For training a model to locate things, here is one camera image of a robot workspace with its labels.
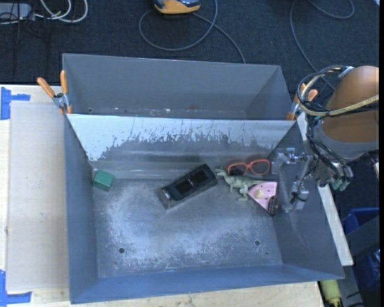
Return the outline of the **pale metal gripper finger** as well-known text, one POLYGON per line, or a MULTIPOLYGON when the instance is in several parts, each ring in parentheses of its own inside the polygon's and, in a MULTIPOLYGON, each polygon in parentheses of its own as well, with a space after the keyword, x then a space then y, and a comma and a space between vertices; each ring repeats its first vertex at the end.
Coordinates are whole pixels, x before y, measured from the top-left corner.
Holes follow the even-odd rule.
POLYGON ((303 162, 297 172, 294 172, 294 165, 284 166, 281 169, 281 206, 284 212, 303 210, 308 200, 309 190, 305 187, 305 180, 308 177, 308 162, 303 162))
POLYGON ((277 174, 285 164, 296 164, 307 160, 307 155, 296 153, 295 148, 276 148, 271 154, 271 174, 277 174))

